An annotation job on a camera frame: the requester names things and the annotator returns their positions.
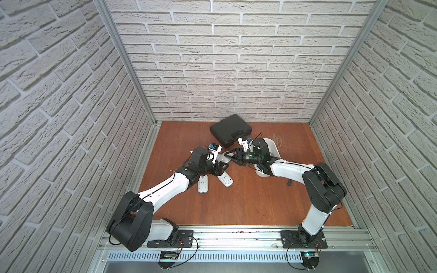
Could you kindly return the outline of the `silver mouse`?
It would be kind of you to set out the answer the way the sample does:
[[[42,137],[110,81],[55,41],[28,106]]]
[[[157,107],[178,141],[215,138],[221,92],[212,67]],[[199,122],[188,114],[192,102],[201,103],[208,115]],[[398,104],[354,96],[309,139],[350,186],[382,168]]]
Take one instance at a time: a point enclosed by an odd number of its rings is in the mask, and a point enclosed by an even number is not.
[[[222,153],[222,154],[219,154],[217,156],[217,161],[218,162],[229,163],[229,162],[232,161],[233,156],[234,156],[233,152],[230,152],[230,153],[227,153],[227,154],[226,153]]]

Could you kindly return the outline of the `white mouse small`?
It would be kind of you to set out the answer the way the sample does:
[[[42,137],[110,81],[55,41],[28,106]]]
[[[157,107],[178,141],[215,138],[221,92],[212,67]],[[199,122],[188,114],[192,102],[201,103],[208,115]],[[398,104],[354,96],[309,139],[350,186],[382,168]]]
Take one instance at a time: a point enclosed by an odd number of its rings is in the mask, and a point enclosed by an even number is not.
[[[204,175],[199,178],[198,181],[198,192],[205,194],[208,192],[208,176]]]

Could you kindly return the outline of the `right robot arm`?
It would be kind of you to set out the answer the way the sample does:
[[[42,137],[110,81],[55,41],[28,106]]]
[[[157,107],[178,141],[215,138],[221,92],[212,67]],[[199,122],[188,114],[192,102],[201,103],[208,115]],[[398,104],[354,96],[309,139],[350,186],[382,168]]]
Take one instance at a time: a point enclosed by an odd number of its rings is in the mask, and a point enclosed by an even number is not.
[[[225,156],[240,166],[251,164],[264,175],[283,177],[306,187],[311,207],[298,227],[297,239],[302,244],[314,241],[347,195],[333,170],[324,162],[311,165],[282,159],[275,143],[267,138],[256,138],[250,143],[244,141],[240,145],[241,148],[228,151]]]

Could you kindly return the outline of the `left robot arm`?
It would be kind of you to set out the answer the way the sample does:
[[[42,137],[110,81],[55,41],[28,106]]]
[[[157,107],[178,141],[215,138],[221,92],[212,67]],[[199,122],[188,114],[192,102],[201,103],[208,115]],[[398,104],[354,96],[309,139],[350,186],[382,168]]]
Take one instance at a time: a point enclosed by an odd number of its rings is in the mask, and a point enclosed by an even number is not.
[[[201,178],[208,174],[217,177],[223,175],[228,164],[219,159],[221,150],[222,147],[216,143],[197,147],[182,167],[167,180],[147,191],[125,193],[108,222],[107,233],[110,238],[131,252],[149,242],[168,247],[181,245],[178,225],[166,218],[152,218],[160,207],[189,190]]]

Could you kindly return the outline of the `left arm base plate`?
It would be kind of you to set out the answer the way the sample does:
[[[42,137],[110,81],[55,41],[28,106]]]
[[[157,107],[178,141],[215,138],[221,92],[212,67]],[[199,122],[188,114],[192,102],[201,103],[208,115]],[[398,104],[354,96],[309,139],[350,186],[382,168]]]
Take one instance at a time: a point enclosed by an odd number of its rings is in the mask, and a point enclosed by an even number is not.
[[[191,248],[193,242],[193,230],[182,229],[172,233],[169,239],[149,241],[148,248]]]

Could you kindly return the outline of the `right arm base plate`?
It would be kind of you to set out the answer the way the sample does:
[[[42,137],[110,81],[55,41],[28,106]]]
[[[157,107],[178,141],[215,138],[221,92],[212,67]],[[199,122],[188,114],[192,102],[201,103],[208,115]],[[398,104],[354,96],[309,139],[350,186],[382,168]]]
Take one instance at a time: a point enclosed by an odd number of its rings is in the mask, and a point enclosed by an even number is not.
[[[284,249],[327,249],[327,241],[321,231],[316,235],[308,235],[304,230],[281,230],[282,245]]]

